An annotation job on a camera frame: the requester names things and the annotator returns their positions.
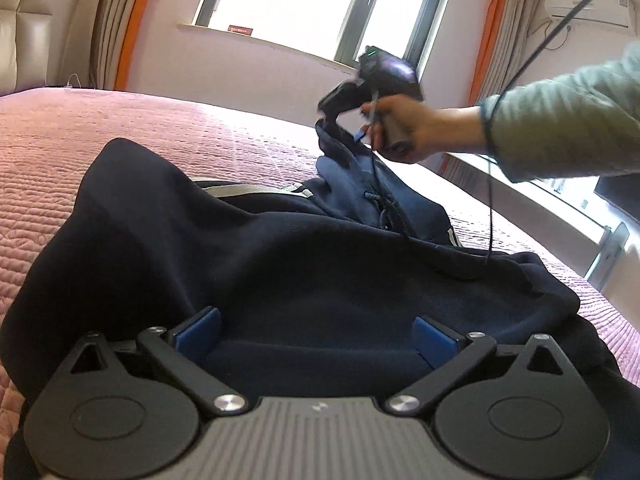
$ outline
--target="person's hand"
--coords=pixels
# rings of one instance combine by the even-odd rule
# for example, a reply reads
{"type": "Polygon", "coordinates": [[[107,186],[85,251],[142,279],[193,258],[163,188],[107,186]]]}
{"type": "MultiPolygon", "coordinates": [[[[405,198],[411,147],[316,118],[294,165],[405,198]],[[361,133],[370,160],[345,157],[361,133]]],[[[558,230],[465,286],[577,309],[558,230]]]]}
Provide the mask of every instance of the person's hand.
{"type": "MultiPolygon", "coordinates": [[[[372,103],[362,105],[369,115],[372,103]]],[[[484,153],[485,142],[478,107],[434,110],[405,95],[383,97],[376,104],[376,114],[391,114],[403,127],[414,145],[399,155],[385,150],[384,126],[379,121],[363,126],[371,146],[385,158],[411,164],[439,152],[484,153]]]]}

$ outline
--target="wall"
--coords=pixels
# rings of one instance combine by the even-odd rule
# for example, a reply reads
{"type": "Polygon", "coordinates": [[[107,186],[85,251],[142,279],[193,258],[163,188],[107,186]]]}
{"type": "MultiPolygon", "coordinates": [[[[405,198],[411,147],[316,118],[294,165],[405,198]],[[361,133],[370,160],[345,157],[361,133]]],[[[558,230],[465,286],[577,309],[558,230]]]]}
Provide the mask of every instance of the wall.
{"type": "Polygon", "coordinates": [[[629,241],[602,293],[640,332],[640,224],[622,213],[620,219],[629,228],[629,241]]]}
{"type": "MultiPolygon", "coordinates": [[[[204,102],[312,125],[318,100],[353,70],[228,32],[185,27],[200,0],[150,0],[129,91],[204,102]]],[[[466,103],[489,0],[448,0],[422,78],[428,103],[466,103]]],[[[343,121],[356,128],[362,120],[343,121]]]]}
{"type": "MultiPolygon", "coordinates": [[[[631,36],[610,32],[588,25],[572,25],[573,30],[562,48],[545,50],[522,75],[518,84],[524,85],[556,75],[573,72],[581,66],[599,64],[611,59],[619,59],[625,47],[635,40],[631,36]]],[[[545,39],[545,27],[540,28],[527,42],[526,56],[545,39]]],[[[565,33],[561,32],[549,45],[556,48],[562,44],[565,33]]]]}
{"type": "Polygon", "coordinates": [[[58,72],[66,45],[66,35],[73,18],[78,0],[56,0],[51,22],[51,44],[49,48],[49,65],[47,67],[47,84],[66,84],[58,82],[58,72]]]}

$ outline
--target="bed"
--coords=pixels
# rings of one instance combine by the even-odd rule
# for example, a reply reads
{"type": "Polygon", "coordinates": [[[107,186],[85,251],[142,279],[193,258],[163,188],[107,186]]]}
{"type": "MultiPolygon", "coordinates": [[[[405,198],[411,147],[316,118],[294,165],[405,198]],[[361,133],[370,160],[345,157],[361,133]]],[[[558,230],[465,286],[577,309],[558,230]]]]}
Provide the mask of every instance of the bed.
{"type": "MultiPolygon", "coordinates": [[[[108,140],[127,137],[191,177],[285,187],[316,174],[311,128],[271,118],[120,92],[35,89],[0,99],[0,320],[42,248],[70,215],[84,172],[108,140]]],[[[463,245],[488,244],[488,209],[418,166],[389,163],[441,203],[463,245]]],[[[498,214],[495,247],[534,251],[581,299],[580,313],[640,385],[640,334],[588,282],[498,214]]],[[[0,366],[0,453],[18,425],[22,397],[0,366]]]]}

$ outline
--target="orange curtain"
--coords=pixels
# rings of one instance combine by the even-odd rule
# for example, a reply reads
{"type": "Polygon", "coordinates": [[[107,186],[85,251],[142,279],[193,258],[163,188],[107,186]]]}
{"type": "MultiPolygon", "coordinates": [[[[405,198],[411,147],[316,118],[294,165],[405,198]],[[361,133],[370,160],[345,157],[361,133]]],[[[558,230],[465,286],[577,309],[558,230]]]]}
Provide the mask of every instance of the orange curtain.
{"type": "Polygon", "coordinates": [[[138,36],[138,31],[140,30],[140,23],[142,23],[142,16],[145,13],[148,1],[149,0],[136,0],[133,3],[129,23],[127,23],[127,30],[124,35],[124,42],[122,43],[122,50],[120,51],[120,60],[118,61],[118,73],[116,75],[115,85],[116,90],[125,91],[127,89],[133,49],[136,46],[136,38],[138,36]]]}
{"type": "Polygon", "coordinates": [[[471,83],[471,92],[469,92],[469,106],[475,105],[478,101],[478,93],[480,92],[484,76],[491,63],[491,56],[494,53],[495,41],[498,38],[505,2],[506,0],[491,0],[489,4],[486,21],[484,22],[484,31],[482,32],[480,50],[478,51],[478,60],[476,60],[474,81],[471,83]]]}

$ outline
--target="cable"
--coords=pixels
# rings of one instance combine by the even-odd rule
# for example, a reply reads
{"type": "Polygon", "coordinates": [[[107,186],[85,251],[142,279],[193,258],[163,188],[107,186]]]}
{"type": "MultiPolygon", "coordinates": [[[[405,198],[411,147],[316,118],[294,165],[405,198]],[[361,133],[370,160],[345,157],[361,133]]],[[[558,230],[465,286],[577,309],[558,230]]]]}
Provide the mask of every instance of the cable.
{"type": "MultiPolygon", "coordinates": [[[[569,22],[576,17],[578,12],[584,9],[587,5],[589,5],[593,0],[582,0],[579,4],[577,4],[563,19],[556,25],[556,28],[551,32],[549,36],[547,36],[542,43],[537,47],[537,49],[531,54],[527,60],[522,64],[522,66],[516,72],[516,75],[511,78],[511,80],[504,86],[504,89],[498,95],[498,99],[495,102],[494,109],[491,111],[491,115],[485,124],[485,132],[488,137],[491,135],[492,127],[494,126],[494,119],[502,100],[505,95],[513,88],[516,84],[516,81],[520,79],[520,76],[525,72],[527,68],[531,66],[538,56],[545,50],[549,43],[551,43],[554,38],[569,24],[569,22]]],[[[485,264],[491,259],[492,252],[494,250],[494,186],[493,179],[491,178],[491,164],[492,162],[489,160],[489,171],[488,175],[488,192],[489,192],[489,250],[486,255],[485,264]]]]}
{"type": "Polygon", "coordinates": [[[76,76],[76,79],[78,80],[78,88],[82,88],[82,84],[80,83],[80,77],[78,74],[72,74],[69,76],[69,79],[66,82],[66,88],[74,88],[74,86],[71,84],[71,79],[73,78],[73,76],[76,76]]]}
{"type": "Polygon", "coordinates": [[[531,36],[533,36],[537,31],[539,31],[542,27],[544,27],[545,25],[549,25],[553,22],[553,20],[551,18],[547,18],[544,22],[540,23],[536,28],[534,28],[531,32],[527,33],[527,39],[529,39],[531,36]]]}
{"type": "MultiPolygon", "coordinates": [[[[545,28],[545,38],[546,38],[546,32],[549,30],[549,27],[551,26],[552,22],[549,22],[546,24],[546,28],[545,28]]],[[[562,42],[562,45],[560,46],[556,46],[555,48],[549,48],[546,47],[545,50],[548,50],[550,52],[553,52],[555,50],[560,50],[562,47],[564,47],[564,44],[566,43],[566,40],[569,39],[569,33],[571,33],[571,31],[574,30],[573,27],[571,25],[567,25],[566,26],[566,37],[564,38],[564,41],[562,42]]]]}
{"type": "Polygon", "coordinates": [[[378,165],[377,165],[378,161],[377,161],[376,154],[373,151],[373,146],[371,147],[370,152],[371,152],[371,173],[373,174],[373,182],[374,182],[375,189],[378,192],[378,195],[380,196],[380,200],[382,201],[382,207],[388,208],[387,214],[389,214],[389,212],[395,213],[395,216],[398,218],[398,221],[400,224],[398,228],[400,230],[400,234],[402,235],[402,238],[410,242],[411,236],[415,234],[409,231],[409,226],[407,225],[406,220],[404,219],[403,211],[400,209],[399,205],[394,203],[393,198],[390,199],[388,197],[388,195],[386,194],[385,188],[380,182],[380,177],[378,176],[378,165]]]}

